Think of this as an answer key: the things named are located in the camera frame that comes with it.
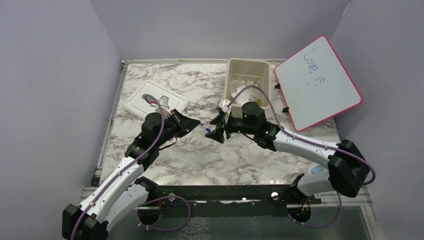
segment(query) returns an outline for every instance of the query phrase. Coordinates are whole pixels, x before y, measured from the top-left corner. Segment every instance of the marble surface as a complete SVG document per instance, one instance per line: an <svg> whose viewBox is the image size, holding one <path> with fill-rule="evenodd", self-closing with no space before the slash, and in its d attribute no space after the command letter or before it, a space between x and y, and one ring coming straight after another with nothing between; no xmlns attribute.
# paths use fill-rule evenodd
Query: marble surface
<svg viewBox="0 0 424 240"><path fill-rule="evenodd" d="M118 165L128 145L140 133L143 121L124 109L125 100L150 80L186 98L185 116L209 123L216 115L214 105L223 96L226 63L130 64L112 126L110 141L103 162L102 182ZM272 86L277 84L272 76ZM279 90L272 89L272 104L282 126L294 131ZM275 123L270 109L265 111ZM299 173L305 173L312 162L284 152L262 149L240 134L220 144L205 138L198 127L173 147L160 152L143 174L160 185L256 185L288 184ZM339 142L333 119L301 132L322 141Z"/></svg>

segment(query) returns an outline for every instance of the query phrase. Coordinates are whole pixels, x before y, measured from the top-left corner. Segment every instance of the work surface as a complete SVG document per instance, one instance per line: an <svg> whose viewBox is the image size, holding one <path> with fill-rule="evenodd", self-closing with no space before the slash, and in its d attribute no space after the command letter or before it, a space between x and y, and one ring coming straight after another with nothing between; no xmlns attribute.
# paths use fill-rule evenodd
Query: work surface
<svg viewBox="0 0 424 240"><path fill-rule="evenodd" d="M209 123L218 114L215 104L224 94L226 70L226 63L130 64L119 96L100 182L116 168L128 145L141 131L143 121L126 111L124 102L144 81L157 82L185 96L188 106L182 114ZM275 84L273 75L271 85ZM282 113L285 104L279 89L272 88L271 101L281 125L294 131L289 115ZM275 123L271 109L265 113L267 119ZM159 185L288 184L299 173L306 173L307 166L312 163L289 153L263 149L240 134L232 134L220 144L205 138L205 133L204 128L197 127L178 139L174 146L160 152L143 176ZM300 134L322 141L340 141L333 119Z"/></svg>

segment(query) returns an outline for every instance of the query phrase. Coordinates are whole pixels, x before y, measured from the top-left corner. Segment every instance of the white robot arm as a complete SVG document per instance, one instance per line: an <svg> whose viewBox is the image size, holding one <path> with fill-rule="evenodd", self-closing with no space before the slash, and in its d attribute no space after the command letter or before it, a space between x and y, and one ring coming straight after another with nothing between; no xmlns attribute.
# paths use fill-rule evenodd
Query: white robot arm
<svg viewBox="0 0 424 240"><path fill-rule="evenodd" d="M182 138L200 121L177 110L153 112L146 116L141 133L129 145L125 157L98 189L78 206L69 204L62 214L62 237L71 240L104 240L108 231L132 209L146 202L149 180L140 177L159 156L159 147L173 138Z"/></svg>
<svg viewBox="0 0 424 240"><path fill-rule="evenodd" d="M210 122L216 128L205 135L207 138L224 143L224 132L227 139L232 133L253 135L251 139L264 149L291 153L326 168L320 173L298 175L285 193L291 199L304 201L315 193L334 190L347 197L356 197L369 171L373 171L349 140L325 142L286 130L279 123L267 121L264 110L253 101L243 104L243 118L233 117L230 108L228 100L218 104L219 115ZM108 231L119 220L148 200L155 183L139 177L158 157L159 146L172 138L185 136L199 124L198 120L185 117L176 110L147 115L141 133L128 147L113 173L78 206L69 204L65 208L63 238L105 240Z"/></svg>

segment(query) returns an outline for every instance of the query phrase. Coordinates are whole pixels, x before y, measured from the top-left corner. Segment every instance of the plastic tub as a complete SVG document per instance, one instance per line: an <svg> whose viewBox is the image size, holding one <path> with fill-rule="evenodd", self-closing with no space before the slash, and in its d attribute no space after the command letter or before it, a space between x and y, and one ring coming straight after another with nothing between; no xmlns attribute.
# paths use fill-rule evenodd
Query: plastic tub
<svg viewBox="0 0 424 240"><path fill-rule="evenodd" d="M267 61L261 60L250 60L241 58L231 58L228 60L226 70L226 81L224 87L224 98L231 100L233 97L232 93L237 91L238 87L244 85L259 85L259 87L270 96L271 85L271 66ZM256 102L262 109L270 108L267 100L259 90L254 89L256 95ZM231 113L236 118L241 118L242 106L240 104L231 105Z"/></svg>

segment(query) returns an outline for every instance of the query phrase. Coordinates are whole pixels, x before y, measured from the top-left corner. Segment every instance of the lavender wall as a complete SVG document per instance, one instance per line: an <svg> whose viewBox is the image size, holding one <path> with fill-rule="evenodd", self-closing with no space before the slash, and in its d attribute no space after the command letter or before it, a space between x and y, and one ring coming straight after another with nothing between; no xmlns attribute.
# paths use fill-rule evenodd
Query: lavender wall
<svg viewBox="0 0 424 240"><path fill-rule="evenodd" d="M331 38L363 95L336 118L375 167L385 240L423 239L424 1L354 0Z"/></svg>
<svg viewBox="0 0 424 240"><path fill-rule="evenodd" d="M93 176L121 62L88 0L0 2L0 239L61 238Z"/></svg>
<svg viewBox="0 0 424 240"><path fill-rule="evenodd" d="M91 0L120 57L290 57L331 37L351 0Z"/></svg>

